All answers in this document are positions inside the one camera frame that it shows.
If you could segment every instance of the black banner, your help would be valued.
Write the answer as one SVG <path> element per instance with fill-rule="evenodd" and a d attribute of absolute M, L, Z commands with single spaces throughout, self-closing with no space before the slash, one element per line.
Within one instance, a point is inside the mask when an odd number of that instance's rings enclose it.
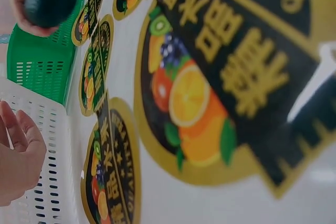
<path fill-rule="evenodd" d="M 111 127 L 109 113 L 108 92 L 104 94 L 104 100 L 99 104 L 96 111 L 100 131 L 101 160 L 103 162 L 103 173 L 109 216 L 113 223 L 128 223 L 127 208 L 124 204 L 124 194 L 120 183 L 117 167 L 118 159 L 114 152 L 114 127 Z"/>
<path fill-rule="evenodd" d="M 93 68 L 93 82 L 94 82 L 94 97 L 93 97 L 93 108 L 96 109 L 97 104 L 103 99 L 105 93 L 105 81 L 104 81 L 104 70 L 103 61 L 100 51 L 100 30 L 99 24 L 92 34 L 92 68 Z"/>
<path fill-rule="evenodd" d="M 97 3 L 99 3 L 99 1 L 97 1 L 97 0 L 88 0 L 88 7 L 89 7 L 89 13 L 88 13 L 89 36 L 92 35 L 93 30 L 94 30 L 94 28 L 96 27 L 96 25 L 98 23 L 97 10 L 99 9 L 100 6 L 97 6 Z"/>

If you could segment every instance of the green leaf illustration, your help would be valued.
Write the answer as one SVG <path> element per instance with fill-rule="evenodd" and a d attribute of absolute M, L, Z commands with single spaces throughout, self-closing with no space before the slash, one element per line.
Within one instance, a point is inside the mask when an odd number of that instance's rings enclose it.
<path fill-rule="evenodd" d="M 168 143 L 173 147 L 178 147 L 181 143 L 179 130 L 177 127 L 172 123 L 165 123 L 164 124 L 164 134 Z"/>
<path fill-rule="evenodd" d="M 100 136 L 99 136 L 99 131 L 94 131 L 94 139 L 99 139 Z"/>
<path fill-rule="evenodd" d="M 177 149 L 176 157 L 177 157 L 177 167 L 178 167 L 178 170 L 181 172 L 182 171 L 182 166 L 183 166 L 184 155 L 183 155 L 183 152 L 182 152 L 182 149 L 181 149 L 180 146 Z"/>
<path fill-rule="evenodd" d="M 156 6 L 153 11 L 149 13 L 149 19 L 154 20 L 158 14 L 161 13 L 161 9 L 159 6 Z"/>
<path fill-rule="evenodd" d="M 225 164 L 229 165 L 231 163 L 232 156 L 237 145 L 236 132 L 233 129 L 229 119 L 225 120 L 220 139 L 220 154 L 222 155 L 222 159 Z"/>

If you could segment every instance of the orange illustration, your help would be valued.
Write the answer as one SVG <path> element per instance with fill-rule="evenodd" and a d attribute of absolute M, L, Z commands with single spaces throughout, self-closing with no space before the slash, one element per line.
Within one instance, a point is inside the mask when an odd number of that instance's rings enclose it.
<path fill-rule="evenodd" d="M 98 197 L 98 211 L 102 220 L 106 220 L 109 216 L 109 210 L 107 206 L 107 199 L 105 191 L 101 191 Z"/>
<path fill-rule="evenodd" d="M 220 158 L 220 139 L 227 112 L 214 91 L 205 113 L 191 127 L 180 127 L 181 148 L 186 158 L 198 166 L 210 165 Z"/>
<path fill-rule="evenodd" d="M 169 97 L 169 114 L 176 126 L 190 127 L 204 114 L 211 87 L 196 64 L 178 73 Z"/>

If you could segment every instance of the gold border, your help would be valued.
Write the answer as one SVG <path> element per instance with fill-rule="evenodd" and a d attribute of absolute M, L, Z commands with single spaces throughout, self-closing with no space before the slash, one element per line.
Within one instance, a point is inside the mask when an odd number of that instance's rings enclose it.
<path fill-rule="evenodd" d="M 101 3 L 100 3 L 100 5 L 99 5 L 98 11 L 97 11 L 97 19 L 98 19 L 98 13 L 99 13 L 100 8 L 101 8 L 101 6 L 102 6 L 102 2 L 103 2 L 103 0 L 101 0 Z M 79 47 L 79 46 L 83 45 L 83 44 L 88 40 L 88 38 L 89 38 L 89 36 L 87 36 L 87 38 L 86 38 L 85 40 L 78 41 L 78 40 L 76 39 L 76 37 L 75 37 L 75 29 L 76 29 L 77 21 L 78 21 L 78 19 L 82 16 L 83 11 L 84 11 L 84 9 L 85 9 L 85 7 L 86 7 L 87 5 L 88 5 L 88 2 L 86 2 L 86 3 L 84 4 L 83 8 L 80 10 L 79 15 L 77 16 L 77 18 L 76 18 L 76 20 L 75 20 L 75 22 L 74 22 L 74 24 L 73 24 L 73 26 L 72 26 L 72 30 L 71 30 L 71 40 L 72 40 L 72 43 L 73 43 L 76 47 Z"/>
<path fill-rule="evenodd" d="M 153 1 L 148 13 L 156 6 L 156 0 Z M 138 123 L 140 136 L 145 148 L 152 158 L 169 174 L 175 178 L 193 185 L 218 186 L 227 183 L 233 183 L 250 175 L 259 175 L 267 187 L 272 191 L 275 198 L 281 198 L 297 181 L 297 179 L 306 170 L 309 164 L 318 157 L 322 151 L 327 148 L 336 139 L 336 130 L 328 132 L 326 128 L 319 122 L 316 125 L 307 125 L 314 127 L 321 138 L 321 144 L 314 150 L 309 148 L 307 144 L 300 140 L 300 147 L 305 154 L 305 158 L 295 169 L 290 169 L 288 165 L 279 161 L 282 171 L 287 174 L 286 180 L 281 186 L 276 187 L 271 181 L 266 171 L 259 164 L 253 152 L 247 145 L 240 146 L 234 153 L 234 158 L 230 167 L 224 165 L 222 161 L 207 167 L 199 168 L 193 166 L 188 161 L 183 165 L 183 172 L 179 172 L 176 165 L 176 157 L 166 151 L 162 145 L 156 140 L 147 123 L 144 113 L 142 92 L 141 92 L 141 61 L 144 39 L 150 19 L 148 14 L 143 22 L 140 33 L 140 40 L 137 52 L 137 61 L 135 65 L 134 75 L 134 114 Z"/>
<path fill-rule="evenodd" d="M 78 99 L 79 99 L 79 106 L 80 106 L 80 112 L 82 113 L 83 116 L 91 116 L 94 113 L 94 108 L 92 107 L 92 110 L 87 110 L 84 108 L 83 101 L 82 101 L 82 82 L 83 82 L 83 73 L 86 67 L 87 59 L 88 59 L 88 53 L 89 49 L 91 48 L 91 43 L 85 53 L 84 61 L 82 63 L 82 71 L 80 72 L 80 77 L 79 77 L 79 85 L 78 85 Z"/>
<path fill-rule="evenodd" d="M 130 140 L 133 170 L 135 178 L 135 199 L 134 199 L 134 213 L 132 224 L 140 224 L 141 216 L 141 166 L 140 166 L 140 150 L 139 150 L 139 133 L 136 127 L 136 121 L 129 105 L 121 98 L 114 97 L 109 100 L 109 110 L 117 110 L 126 126 L 127 134 Z"/>
<path fill-rule="evenodd" d="M 113 45 L 113 38 L 114 38 L 114 22 L 113 22 L 113 18 L 111 14 L 106 14 L 103 19 L 100 21 L 100 25 L 107 21 L 109 23 L 110 26 L 110 48 L 109 48 L 109 55 L 108 55 L 108 60 L 107 60 L 107 64 L 106 64 L 106 70 L 104 73 L 105 76 L 105 81 L 106 81 L 106 77 L 107 77 L 107 72 L 110 66 L 110 59 L 111 59 L 111 52 L 112 52 L 112 45 Z"/>
<path fill-rule="evenodd" d="M 84 212 L 86 217 L 89 220 L 90 224 L 96 224 L 96 221 L 94 219 L 94 217 L 91 214 L 90 208 L 89 208 L 89 204 L 88 204 L 88 197 L 86 194 L 86 178 L 87 178 L 87 171 L 88 171 L 88 166 L 89 166 L 89 159 L 90 159 L 90 150 L 93 144 L 93 140 L 95 139 L 95 134 L 94 131 L 96 131 L 98 129 L 98 122 L 94 125 L 92 132 L 90 134 L 90 138 L 89 138 L 89 144 L 88 144 L 88 149 L 87 149 L 87 153 L 86 153 L 86 158 L 85 158 L 85 162 L 84 162 L 84 178 L 82 178 L 80 180 L 80 197 L 82 199 L 82 204 L 83 204 L 83 208 L 84 208 Z"/>
<path fill-rule="evenodd" d="M 134 5 L 131 9 L 127 9 L 126 14 L 124 15 L 124 13 L 119 12 L 116 8 L 117 0 L 113 0 L 112 12 L 113 12 L 114 18 L 118 21 L 126 18 L 128 15 L 130 15 L 137 8 L 137 6 L 140 4 L 141 1 L 142 0 L 138 0 L 136 5 Z"/>

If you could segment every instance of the finger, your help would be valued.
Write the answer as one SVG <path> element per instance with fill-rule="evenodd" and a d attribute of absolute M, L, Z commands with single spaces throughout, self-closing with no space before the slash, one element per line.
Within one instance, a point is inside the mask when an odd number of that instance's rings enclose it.
<path fill-rule="evenodd" d="M 18 120 L 7 102 L 0 102 L 0 116 L 8 129 L 14 150 L 25 152 L 28 146 L 27 138 L 18 123 Z"/>
<path fill-rule="evenodd" d="M 7 148 L 10 148 L 6 126 L 5 126 L 4 121 L 2 120 L 2 116 L 0 116 L 0 144 L 3 144 Z"/>
<path fill-rule="evenodd" d="M 19 193 L 15 193 L 13 195 L 11 195 L 11 200 L 16 200 L 16 199 L 20 199 L 22 196 L 24 196 L 25 191 L 20 191 Z"/>
<path fill-rule="evenodd" d="M 40 130 L 25 112 L 17 113 L 19 124 L 26 134 L 28 147 L 23 154 L 27 159 L 28 165 L 28 183 L 29 189 L 34 188 L 38 183 L 42 170 L 43 162 L 46 156 L 47 148 Z"/>
<path fill-rule="evenodd" d="M 7 202 L 0 202 L 0 207 L 8 207 L 10 206 L 11 202 L 7 201 Z"/>

